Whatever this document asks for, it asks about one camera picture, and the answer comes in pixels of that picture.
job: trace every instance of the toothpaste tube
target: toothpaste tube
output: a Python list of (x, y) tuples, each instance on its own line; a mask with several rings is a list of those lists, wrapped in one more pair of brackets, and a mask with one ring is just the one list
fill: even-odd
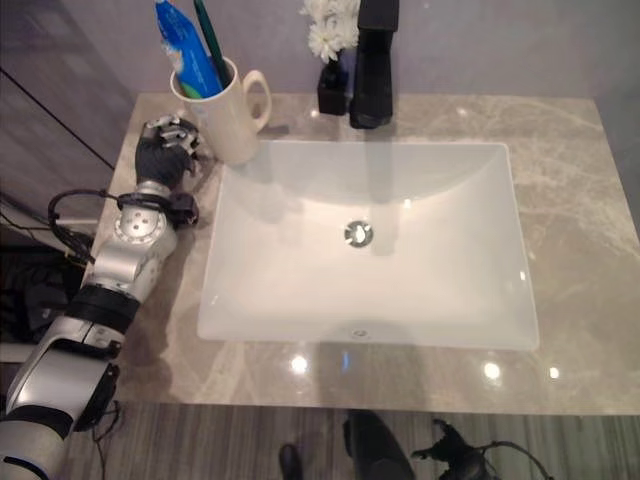
[(218, 75), (191, 21), (167, 0), (156, 0), (156, 16), (163, 47), (185, 95), (207, 98), (220, 93)]

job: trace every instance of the chrome drain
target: chrome drain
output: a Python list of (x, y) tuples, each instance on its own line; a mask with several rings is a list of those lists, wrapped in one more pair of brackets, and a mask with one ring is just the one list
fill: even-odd
[(353, 221), (344, 229), (344, 240), (354, 248), (366, 247), (373, 240), (373, 228), (367, 222)]

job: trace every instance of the mug handle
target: mug handle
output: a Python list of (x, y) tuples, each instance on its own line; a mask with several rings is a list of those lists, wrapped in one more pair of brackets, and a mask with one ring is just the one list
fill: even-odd
[(269, 88), (267, 79), (264, 78), (264, 74), (262, 72), (258, 70), (251, 70), (244, 77), (244, 80), (242, 80), (242, 89), (244, 90), (245, 96), (249, 93), (249, 89), (254, 83), (260, 84), (264, 92), (267, 94), (267, 106), (258, 118), (253, 119), (253, 122), (256, 125), (256, 131), (260, 131), (267, 124), (269, 118), (271, 118), (271, 89)]

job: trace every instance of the person's foot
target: person's foot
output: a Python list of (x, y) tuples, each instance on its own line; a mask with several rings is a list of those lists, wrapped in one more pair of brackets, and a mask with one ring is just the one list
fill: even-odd
[(282, 480), (302, 480), (302, 461), (296, 447), (287, 443), (278, 453)]

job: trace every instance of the rectangular sink basin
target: rectangular sink basin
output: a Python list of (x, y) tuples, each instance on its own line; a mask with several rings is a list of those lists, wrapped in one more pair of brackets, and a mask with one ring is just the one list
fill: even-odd
[(531, 350), (502, 144), (261, 144), (225, 167), (200, 304), (211, 340)]

